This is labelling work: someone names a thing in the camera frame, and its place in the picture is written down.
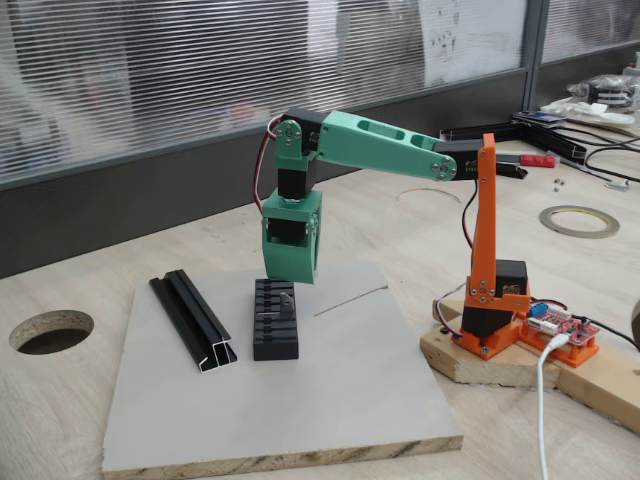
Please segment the wooden desk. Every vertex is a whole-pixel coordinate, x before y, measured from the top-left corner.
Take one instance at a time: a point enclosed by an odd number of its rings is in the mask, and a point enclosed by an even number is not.
[[[598,162],[607,161],[640,176],[637,157],[603,156]],[[529,170],[525,181],[498,180],[499,257],[526,260],[534,295],[562,300],[630,332],[631,311],[640,298],[640,186],[619,193],[566,166]],[[566,183],[554,193],[558,177]],[[419,336],[437,328],[431,301],[468,274],[460,216],[473,185],[362,171],[318,188],[325,193],[321,264],[380,262],[418,348]],[[538,214],[561,204],[603,210],[620,221],[620,232],[586,240],[543,227]],[[474,206],[468,215],[470,228],[475,211]],[[190,275],[259,268],[259,220],[258,210],[248,205],[1,280],[0,478],[97,480],[134,288],[177,268]],[[573,226],[583,221],[571,220]],[[7,339],[19,323],[57,309],[90,314],[93,333],[69,350],[45,356],[10,347]],[[638,355],[612,335],[604,333],[600,341]],[[252,478],[539,478],[535,392],[457,385],[436,376],[465,434],[461,452]],[[552,478],[637,477],[639,436],[557,392],[547,393],[545,404]]]

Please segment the green 3d printed robotic arm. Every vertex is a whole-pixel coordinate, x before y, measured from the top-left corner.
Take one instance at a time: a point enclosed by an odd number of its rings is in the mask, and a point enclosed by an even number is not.
[[[467,180],[458,159],[475,160],[482,141],[442,142],[334,111],[294,108],[276,131],[278,188],[263,205],[262,250],[271,279],[313,283],[320,243],[322,193],[312,190],[318,161],[437,181]]]

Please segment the hole in desk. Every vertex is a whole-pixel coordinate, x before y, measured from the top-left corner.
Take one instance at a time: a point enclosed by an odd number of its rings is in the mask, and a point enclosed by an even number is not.
[[[83,312],[46,312],[18,325],[9,335],[9,344],[27,355],[62,352],[84,341],[93,331],[93,326],[93,319]]]

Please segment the particle board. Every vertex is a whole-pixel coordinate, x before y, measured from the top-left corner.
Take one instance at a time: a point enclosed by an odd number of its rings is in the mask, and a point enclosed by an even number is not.
[[[443,303],[442,314],[452,326],[461,323],[462,302]],[[457,383],[536,387],[539,351],[517,342],[486,361],[451,341],[438,329],[424,335],[420,347],[429,364]],[[545,387],[557,388],[628,429],[640,433],[640,361],[601,345],[578,368],[549,359]]]
[[[107,480],[174,479],[460,449],[462,435],[375,264],[296,284],[300,359],[254,362],[254,281],[193,282],[238,361],[201,374],[138,288],[104,439]]]

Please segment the cable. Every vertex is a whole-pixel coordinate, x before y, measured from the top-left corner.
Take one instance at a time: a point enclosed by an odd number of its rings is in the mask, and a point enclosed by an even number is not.
[[[625,180],[629,180],[629,181],[632,181],[632,182],[640,183],[640,178],[630,177],[629,175],[624,175],[622,173],[612,172],[611,170],[605,170],[604,168],[598,168],[598,167],[593,167],[593,166],[589,165],[589,160],[591,160],[591,158],[596,153],[605,152],[605,151],[608,151],[608,150],[622,150],[622,151],[626,151],[626,152],[640,153],[640,150],[630,150],[630,149],[625,148],[625,147],[603,147],[603,148],[597,148],[596,150],[591,151],[589,153],[589,155],[586,156],[586,158],[584,159],[584,166],[587,167],[587,168],[590,168],[591,170],[593,170],[595,172],[606,173],[607,175],[613,175],[614,177],[624,178]]]
[[[264,151],[267,148],[267,144],[269,143],[269,133],[265,133],[262,139],[262,143],[260,144],[260,150],[258,151],[258,157],[256,158],[256,169],[253,174],[253,201],[258,206],[258,210],[260,210],[260,215],[262,215],[262,204],[260,203],[260,197],[258,196],[258,179],[260,177],[260,167],[262,166],[262,157],[264,157]]]
[[[473,200],[476,198],[476,195],[478,194],[478,180],[474,180],[473,183],[475,185],[475,190],[473,191],[473,195],[471,195],[471,198],[469,199],[469,201],[467,202],[467,205],[464,207],[464,210],[462,211],[462,231],[464,232],[464,238],[467,239],[467,243],[469,244],[470,248],[473,248],[473,242],[471,241],[471,237],[469,236],[469,232],[467,231],[466,217],[467,217],[467,209],[469,208],[469,205],[471,205],[471,202],[473,202]]]
[[[558,302],[557,300],[550,300],[550,299],[547,299],[547,298],[538,299],[538,298],[534,298],[534,297],[531,297],[531,300],[532,300],[531,305],[536,305],[538,303],[552,303],[554,305],[557,305],[557,306],[563,308],[564,310],[568,310],[567,306],[564,303]],[[627,342],[629,342],[631,345],[636,347],[636,349],[640,352],[640,345],[638,345],[638,343],[636,343],[636,341],[633,338],[629,337],[628,335],[625,335],[624,333],[616,330],[615,328],[612,328],[612,327],[610,327],[608,325],[605,325],[602,322],[599,322],[599,321],[594,320],[594,319],[589,318],[589,317],[585,317],[583,315],[574,315],[574,314],[572,314],[571,316],[573,318],[577,319],[577,320],[582,321],[582,322],[589,321],[589,322],[593,323],[594,325],[597,325],[598,327],[603,328],[603,329],[607,330],[608,332],[613,333],[614,335],[618,335],[620,338],[624,338]]]
[[[566,139],[569,140],[573,140],[574,142],[581,142],[581,143],[586,143],[587,145],[592,145],[592,146],[596,146],[596,147],[607,147],[607,146],[621,146],[621,145],[629,145],[632,144],[633,142],[637,142],[640,141],[640,138],[632,138],[631,140],[625,140],[623,142],[619,142],[616,140],[613,140],[611,138],[607,138],[607,137],[603,137],[602,135],[598,135],[597,133],[593,133],[593,132],[588,132],[586,130],[580,130],[578,128],[569,128],[569,127],[553,127],[551,128],[551,130],[553,130],[554,132],[556,132],[556,134],[560,135],[561,137],[564,137]],[[590,135],[592,137],[598,138],[600,140],[603,140],[607,143],[593,143],[593,142],[589,142],[588,140],[583,140],[581,138],[575,138],[575,137],[570,137],[568,135],[564,135],[562,133],[558,133],[557,130],[566,130],[568,132],[576,132],[576,133],[581,133],[583,135]]]
[[[264,157],[264,152],[267,149],[267,145],[269,144],[269,139],[275,140],[277,138],[276,134],[273,133],[273,129],[278,126],[280,120],[282,119],[281,115],[277,117],[273,117],[269,120],[267,124],[267,133],[265,133],[262,138],[262,143],[260,144],[260,150],[258,150],[258,157],[256,158],[256,168],[253,174],[253,201],[258,206],[258,210],[260,210],[260,214],[262,215],[262,204],[260,203],[260,197],[258,196],[258,182],[260,180],[260,168],[262,167],[262,158]]]
[[[596,127],[596,128],[600,128],[602,130],[606,130],[606,131],[610,131],[619,135],[624,135],[626,137],[631,138],[631,140],[626,140],[626,141],[621,141],[618,142],[616,140],[613,140],[611,138],[607,138],[607,137],[603,137],[602,135],[598,135],[596,133],[593,132],[588,132],[588,131],[584,131],[584,130],[580,130],[577,128],[569,128],[569,127],[562,127],[562,126],[558,126],[558,127],[552,127],[550,128],[550,130],[554,131],[556,135],[560,136],[561,138],[565,139],[565,140],[571,140],[573,142],[579,142],[579,143],[583,143],[585,145],[591,145],[593,147],[602,147],[602,148],[597,148],[593,151],[591,151],[587,157],[584,159],[584,166],[595,171],[595,172],[600,172],[600,173],[604,173],[606,175],[612,175],[614,177],[619,177],[619,178],[624,178],[625,180],[629,180],[632,182],[638,182],[640,183],[640,179],[639,178],[635,178],[635,177],[631,177],[629,175],[624,175],[622,173],[616,173],[616,172],[612,172],[611,170],[605,170],[603,168],[598,168],[598,167],[592,167],[591,165],[589,165],[589,160],[597,153],[599,152],[605,152],[605,151],[609,151],[609,150],[622,150],[622,151],[627,151],[627,152],[633,152],[633,153],[638,153],[640,154],[640,145],[635,145],[633,144],[633,142],[637,142],[640,141],[640,137],[636,136],[636,135],[632,135],[631,133],[619,129],[619,128],[614,128],[614,127],[607,127],[604,125],[592,125],[590,123],[587,122],[581,122],[579,120],[569,120],[571,123],[576,123],[578,125],[586,125],[589,127]],[[577,133],[581,133],[584,135],[590,135],[594,138],[598,138],[600,140],[603,140],[607,143],[596,143],[596,142],[590,142],[588,140],[584,140],[581,138],[575,138],[575,137],[571,137],[569,135],[564,135],[562,133],[559,133],[558,130],[566,130],[569,132],[577,132]]]
[[[544,381],[542,366],[547,356],[556,348],[560,348],[567,343],[569,338],[569,335],[566,333],[561,333],[553,337],[549,343],[547,343],[538,360],[538,453],[543,480],[549,480],[549,473],[547,472],[547,459],[544,453]]]
[[[627,130],[624,130],[622,128],[611,127],[609,125],[601,125],[598,123],[585,122],[584,120],[575,120],[573,118],[566,118],[565,120],[568,123],[574,123],[576,125],[584,125],[585,127],[590,127],[590,128],[597,128],[600,130],[604,130],[606,132],[617,133],[618,135],[623,135],[625,137],[635,138],[636,140],[640,140],[639,136],[634,135],[631,132],[628,132]]]
[[[583,317],[581,315],[572,315],[572,316],[573,316],[573,318],[577,318],[578,320],[581,320],[583,322],[589,321],[589,322],[593,323],[594,325],[597,325],[600,328],[604,328],[606,331],[613,333],[614,335],[618,335],[620,338],[624,338],[627,342],[629,342],[631,345],[636,347],[636,349],[640,352],[640,345],[638,345],[635,342],[635,340],[633,340],[633,338],[629,337],[628,335],[625,335],[624,333],[616,330],[615,328],[611,328],[610,326],[605,325],[602,322],[598,322],[597,320],[593,320],[592,318]]]
[[[451,326],[447,323],[447,321],[444,319],[444,315],[442,315],[442,310],[440,310],[440,302],[442,302],[442,300],[444,300],[445,298],[447,298],[449,295],[453,295],[454,293],[456,293],[457,291],[459,291],[462,287],[464,287],[467,284],[467,282],[461,283],[458,287],[456,287],[455,290],[451,290],[449,293],[445,293],[443,296],[441,296],[438,301],[436,302],[436,313],[438,314],[438,319],[440,320],[440,323],[442,323],[442,325],[444,326],[444,328],[446,328],[447,330],[449,330],[451,332],[451,334],[454,337],[461,337],[462,333],[460,333],[458,330],[454,330],[453,328],[451,328]]]

